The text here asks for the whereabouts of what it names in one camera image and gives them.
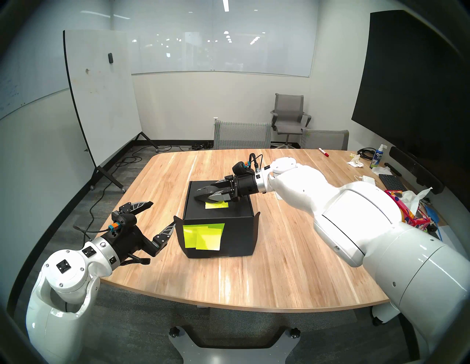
keyboard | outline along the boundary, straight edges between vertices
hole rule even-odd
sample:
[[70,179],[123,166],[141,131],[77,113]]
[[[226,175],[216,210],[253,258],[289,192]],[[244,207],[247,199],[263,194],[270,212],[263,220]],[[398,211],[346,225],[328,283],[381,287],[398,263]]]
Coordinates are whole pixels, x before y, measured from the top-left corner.
[[386,190],[407,190],[407,188],[401,184],[397,176],[391,176],[389,174],[379,174],[379,178],[384,183]]

whiteboard wall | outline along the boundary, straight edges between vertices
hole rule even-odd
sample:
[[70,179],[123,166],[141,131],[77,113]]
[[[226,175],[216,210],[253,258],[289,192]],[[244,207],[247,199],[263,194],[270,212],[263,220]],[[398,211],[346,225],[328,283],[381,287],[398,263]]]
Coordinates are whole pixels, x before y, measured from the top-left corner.
[[310,75],[318,0],[228,5],[227,12],[222,0],[115,0],[111,28],[128,34],[132,73]]
[[0,118],[69,87],[63,57],[64,29],[110,29],[108,0],[45,0],[0,60]]

green sticky note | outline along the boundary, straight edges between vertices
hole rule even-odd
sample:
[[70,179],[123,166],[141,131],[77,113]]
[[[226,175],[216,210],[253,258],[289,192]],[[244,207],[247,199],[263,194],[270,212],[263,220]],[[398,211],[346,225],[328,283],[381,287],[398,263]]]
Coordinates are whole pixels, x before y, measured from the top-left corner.
[[222,209],[224,207],[228,207],[228,202],[225,202],[225,201],[219,201],[216,203],[206,202],[206,209]]
[[199,250],[220,250],[225,224],[183,225],[184,246]]

crumpled tissue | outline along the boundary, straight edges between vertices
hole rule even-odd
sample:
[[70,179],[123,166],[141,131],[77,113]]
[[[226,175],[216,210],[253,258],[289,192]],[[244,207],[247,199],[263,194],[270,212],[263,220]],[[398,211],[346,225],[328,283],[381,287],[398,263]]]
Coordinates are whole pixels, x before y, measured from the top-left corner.
[[427,190],[422,190],[418,194],[415,194],[413,191],[405,191],[402,194],[402,198],[400,200],[408,207],[410,212],[413,215],[416,215],[416,211],[418,211],[419,200],[424,198],[432,187],[429,187]]
[[347,164],[349,164],[350,166],[353,166],[353,167],[364,167],[364,163],[362,162],[359,162],[359,158],[360,158],[360,155],[356,155],[350,162],[348,162]]
[[372,172],[374,172],[376,175],[388,174],[390,176],[393,176],[392,171],[390,171],[390,168],[388,167],[374,167],[372,168]]

gray carpet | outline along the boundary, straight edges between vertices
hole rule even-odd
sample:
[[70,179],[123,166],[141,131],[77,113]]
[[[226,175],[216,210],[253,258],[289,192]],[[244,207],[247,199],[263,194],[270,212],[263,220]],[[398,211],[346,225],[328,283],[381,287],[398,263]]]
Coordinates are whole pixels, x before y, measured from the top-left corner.
[[[134,147],[127,155],[139,148]],[[155,151],[149,147],[137,155],[143,158],[141,162],[123,166],[114,174],[126,187]],[[78,204],[31,271],[15,311],[15,321],[24,331],[26,308],[41,266],[57,250],[81,248],[83,235],[72,225],[88,225],[91,220],[88,210],[108,183],[102,178],[96,189]],[[90,229],[101,227],[121,196],[116,186],[108,187],[104,198],[93,209],[95,221]],[[289,364],[399,364],[409,361],[398,318],[386,325],[372,326],[369,308],[292,314],[197,308],[101,284],[92,319],[85,330],[79,362],[182,363],[178,351],[168,340],[168,329],[172,326],[184,327],[199,346],[219,347],[267,347],[277,339],[283,327],[298,327],[302,332],[301,340],[289,355]]]

